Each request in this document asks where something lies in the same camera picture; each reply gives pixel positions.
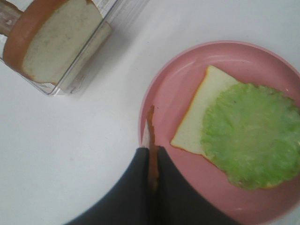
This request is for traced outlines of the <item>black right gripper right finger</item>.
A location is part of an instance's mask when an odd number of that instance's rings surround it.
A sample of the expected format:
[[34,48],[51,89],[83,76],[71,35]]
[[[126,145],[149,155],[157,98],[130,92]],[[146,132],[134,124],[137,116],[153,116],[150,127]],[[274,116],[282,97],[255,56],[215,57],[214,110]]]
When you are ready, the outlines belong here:
[[197,193],[159,147],[158,208],[162,225],[235,225],[237,222]]

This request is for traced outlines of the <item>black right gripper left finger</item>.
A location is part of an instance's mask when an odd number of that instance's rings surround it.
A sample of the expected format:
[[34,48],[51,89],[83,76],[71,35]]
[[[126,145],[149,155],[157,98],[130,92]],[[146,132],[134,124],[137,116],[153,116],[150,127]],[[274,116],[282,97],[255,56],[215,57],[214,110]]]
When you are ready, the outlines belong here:
[[149,150],[138,148],[113,188],[69,225],[149,225]]

